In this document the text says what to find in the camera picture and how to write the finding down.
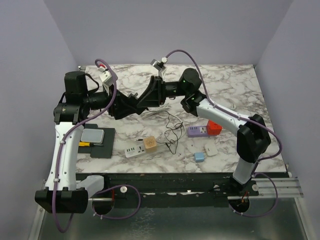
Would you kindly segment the black power adapter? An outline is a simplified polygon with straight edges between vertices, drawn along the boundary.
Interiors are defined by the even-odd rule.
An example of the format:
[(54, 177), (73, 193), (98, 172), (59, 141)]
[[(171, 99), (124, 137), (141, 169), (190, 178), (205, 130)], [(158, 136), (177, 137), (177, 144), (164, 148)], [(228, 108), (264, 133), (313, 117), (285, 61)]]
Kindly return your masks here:
[(131, 117), (126, 128), (137, 141), (153, 137), (158, 150), (167, 150), (175, 155), (181, 138), (186, 134), (186, 126), (181, 117), (171, 113), (168, 104), (148, 107), (140, 116)]

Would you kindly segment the beige cube socket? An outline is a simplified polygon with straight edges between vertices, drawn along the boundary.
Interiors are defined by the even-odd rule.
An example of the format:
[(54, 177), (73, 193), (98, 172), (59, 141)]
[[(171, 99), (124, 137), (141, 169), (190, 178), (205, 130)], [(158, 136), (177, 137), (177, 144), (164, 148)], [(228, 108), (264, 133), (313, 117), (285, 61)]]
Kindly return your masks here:
[(154, 136), (145, 137), (142, 141), (147, 153), (153, 153), (158, 149), (157, 142)]

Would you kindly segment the red cube socket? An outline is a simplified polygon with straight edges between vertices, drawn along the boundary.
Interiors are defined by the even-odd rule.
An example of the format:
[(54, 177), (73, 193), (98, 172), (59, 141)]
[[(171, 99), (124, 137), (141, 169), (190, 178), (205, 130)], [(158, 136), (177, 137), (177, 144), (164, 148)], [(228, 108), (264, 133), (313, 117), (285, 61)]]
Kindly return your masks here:
[(221, 133), (223, 127), (211, 120), (209, 120), (207, 122), (207, 125), (206, 125), (206, 131), (207, 131), (207, 134), (210, 135), (210, 136), (217, 136)]

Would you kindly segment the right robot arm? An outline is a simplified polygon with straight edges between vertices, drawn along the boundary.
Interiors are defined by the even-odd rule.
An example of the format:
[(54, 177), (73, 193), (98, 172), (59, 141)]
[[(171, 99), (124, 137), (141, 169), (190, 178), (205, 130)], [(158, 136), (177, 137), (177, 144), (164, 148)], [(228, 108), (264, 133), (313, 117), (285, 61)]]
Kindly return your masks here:
[(270, 135), (260, 115), (241, 116), (211, 101), (200, 92), (201, 84), (200, 76), (193, 68), (185, 69), (179, 81), (165, 82), (159, 76), (152, 76), (136, 106), (139, 109), (155, 108), (163, 105), (167, 98), (182, 96), (180, 103), (187, 113), (213, 121), (234, 134), (239, 160), (229, 189), (234, 195), (240, 196), (248, 189), (247, 182), (251, 179), (258, 158), (271, 143)]

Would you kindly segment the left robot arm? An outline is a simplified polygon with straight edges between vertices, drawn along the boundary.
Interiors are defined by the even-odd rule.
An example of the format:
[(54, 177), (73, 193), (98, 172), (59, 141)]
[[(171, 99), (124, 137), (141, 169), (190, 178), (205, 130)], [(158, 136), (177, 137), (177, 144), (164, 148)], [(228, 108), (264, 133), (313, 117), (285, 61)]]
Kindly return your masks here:
[(76, 162), (84, 125), (90, 121), (90, 110), (107, 110), (114, 100), (104, 92), (88, 90), (87, 74), (72, 71), (65, 74), (65, 102), (53, 111), (55, 147), (51, 169), (43, 190), (35, 201), (52, 214), (83, 214), (93, 195), (103, 198), (111, 186), (101, 175), (89, 175), (76, 181)]

